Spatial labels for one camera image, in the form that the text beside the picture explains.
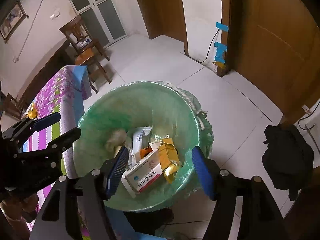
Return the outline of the framed wall picture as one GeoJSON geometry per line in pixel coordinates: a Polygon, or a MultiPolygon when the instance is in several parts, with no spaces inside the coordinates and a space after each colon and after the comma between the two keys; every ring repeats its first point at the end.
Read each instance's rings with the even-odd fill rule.
{"type": "Polygon", "coordinates": [[[1,23],[1,36],[4,43],[8,42],[18,26],[28,17],[29,16],[25,13],[20,0],[18,0],[1,23]]]}

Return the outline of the white red medicine box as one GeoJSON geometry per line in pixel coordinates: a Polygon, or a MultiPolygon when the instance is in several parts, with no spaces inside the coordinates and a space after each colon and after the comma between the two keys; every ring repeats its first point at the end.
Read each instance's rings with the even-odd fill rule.
{"type": "Polygon", "coordinates": [[[121,182],[132,198],[146,190],[162,175],[158,153],[158,149],[152,151],[136,166],[123,173],[121,182]]]}

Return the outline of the green lined trash bin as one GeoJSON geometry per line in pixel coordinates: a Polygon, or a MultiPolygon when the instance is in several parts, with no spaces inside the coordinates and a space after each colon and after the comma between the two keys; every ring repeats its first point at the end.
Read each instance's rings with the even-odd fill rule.
{"type": "Polygon", "coordinates": [[[141,150],[164,138],[171,138],[177,149],[180,169],[173,183],[169,184],[161,175],[135,198],[120,184],[116,194],[104,202],[106,207],[128,212],[156,211],[200,188],[191,152],[199,146],[208,157],[214,136],[207,112],[190,92],[163,81],[122,85],[89,107],[78,126],[81,137],[74,143],[73,159],[81,177],[116,156],[107,152],[105,144],[117,129],[127,132],[123,143],[129,150],[127,170],[144,158],[140,156],[141,150]]]}

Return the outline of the cream cardboard box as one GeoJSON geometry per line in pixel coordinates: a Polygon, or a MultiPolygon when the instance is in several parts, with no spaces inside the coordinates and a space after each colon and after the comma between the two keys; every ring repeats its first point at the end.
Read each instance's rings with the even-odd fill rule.
{"type": "Polygon", "coordinates": [[[178,152],[171,138],[162,139],[158,151],[162,171],[171,164],[180,166],[178,152]]]}

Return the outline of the dark wooden chair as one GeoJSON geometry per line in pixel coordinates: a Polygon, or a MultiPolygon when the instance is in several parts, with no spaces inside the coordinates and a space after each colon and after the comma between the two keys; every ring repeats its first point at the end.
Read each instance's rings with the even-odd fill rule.
{"type": "Polygon", "coordinates": [[[88,70],[88,75],[90,87],[96,94],[98,94],[99,90],[93,85],[95,82],[94,77],[96,72],[101,72],[106,81],[111,83],[111,79],[108,77],[107,71],[102,67],[93,51],[93,48],[95,48],[101,56],[107,59],[107,61],[110,61],[110,58],[107,56],[103,46],[100,44],[98,39],[92,37],[81,15],[73,18],[61,27],[59,31],[65,35],[67,40],[75,49],[75,64],[77,66],[90,66],[92,64],[97,66],[97,69],[94,72],[88,70]]]}

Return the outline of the grey tissue ball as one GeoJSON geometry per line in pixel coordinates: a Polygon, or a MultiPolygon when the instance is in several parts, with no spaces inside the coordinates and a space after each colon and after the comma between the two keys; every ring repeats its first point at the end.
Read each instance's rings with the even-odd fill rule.
{"type": "Polygon", "coordinates": [[[127,137],[127,132],[124,129],[117,129],[112,132],[108,138],[105,149],[110,153],[117,153],[118,148],[123,145],[127,137]]]}

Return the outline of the yellow snack packet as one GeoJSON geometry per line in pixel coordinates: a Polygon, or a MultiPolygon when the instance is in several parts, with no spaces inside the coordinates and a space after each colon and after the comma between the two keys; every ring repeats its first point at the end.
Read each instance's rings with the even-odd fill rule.
{"type": "Polygon", "coordinates": [[[163,170],[163,176],[166,181],[171,184],[175,180],[175,176],[180,167],[176,164],[171,164],[163,170]]]}

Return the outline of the glass panel door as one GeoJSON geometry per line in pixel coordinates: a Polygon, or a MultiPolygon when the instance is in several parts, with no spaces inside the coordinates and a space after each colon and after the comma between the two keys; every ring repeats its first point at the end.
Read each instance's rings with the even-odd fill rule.
{"type": "Polygon", "coordinates": [[[70,0],[89,33],[106,48],[126,36],[112,0],[70,0]]]}

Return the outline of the black bag on floor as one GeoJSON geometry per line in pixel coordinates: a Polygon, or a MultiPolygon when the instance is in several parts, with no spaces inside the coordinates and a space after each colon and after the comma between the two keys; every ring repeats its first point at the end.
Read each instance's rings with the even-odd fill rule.
{"type": "Polygon", "coordinates": [[[276,189],[287,190],[291,201],[306,187],[313,171],[313,149],[294,125],[268,125],[264,134],[267,150],[262,156],[264,169],[276,189]]]}

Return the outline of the blue tape strips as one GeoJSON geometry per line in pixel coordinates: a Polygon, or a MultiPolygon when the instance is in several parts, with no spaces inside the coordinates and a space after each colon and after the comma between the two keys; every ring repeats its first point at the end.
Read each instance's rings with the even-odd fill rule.
{"type": "MultiPolygon", "coordinates": [[[[222,34],[228,33],[228,26],[225,24],[222,24],[220,22],[216,22],[216,27],[218,31],[221,31],[222,34]]],[[[214,42],[214,47],[216,48],[216,54],[214,57],[215,62],[219,62],[221,64],[225,64],[224,54],[227,52],[227,45],[226,42],[214,42]]]]}

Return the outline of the brown wooden door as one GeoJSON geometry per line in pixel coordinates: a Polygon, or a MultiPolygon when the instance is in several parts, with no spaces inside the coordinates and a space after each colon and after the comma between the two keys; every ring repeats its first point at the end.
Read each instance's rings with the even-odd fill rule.
{"type": "Polygon", "coordinates": [[[319,25],[302,0],[229,0],[227,66],[296,122],[319,99],[319,25]]]}

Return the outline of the long dark wooden bench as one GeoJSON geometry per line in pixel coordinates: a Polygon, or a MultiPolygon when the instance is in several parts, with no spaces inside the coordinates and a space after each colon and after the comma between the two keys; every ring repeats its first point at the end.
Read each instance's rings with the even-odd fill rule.
{"type": "Polygon", "coordinates": [[[70,42],[63,38],[51,48],[47,54],[38,62],[17,97],[13,97],[9,92],[1,91],[1,113],[7,113],[11,117],[20,120],[35,96],[40,92],[44,85],[64,66],[74,63],[69,57],[66,49],[70,42]]]}

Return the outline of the orange snack wrapper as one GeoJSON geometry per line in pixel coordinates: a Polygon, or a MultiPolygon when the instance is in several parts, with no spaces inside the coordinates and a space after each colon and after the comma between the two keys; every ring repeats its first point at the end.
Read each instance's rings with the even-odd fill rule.
{"type": "Polygon", "coordinates": [[[35,119],[37,118],[37,109],[36,109],[36,105],[35,102],[32,102],[30,104],[30,106],[28,107],[28,109],[25,112],[25,117],[28,117],[29,119],[35,119]]]}

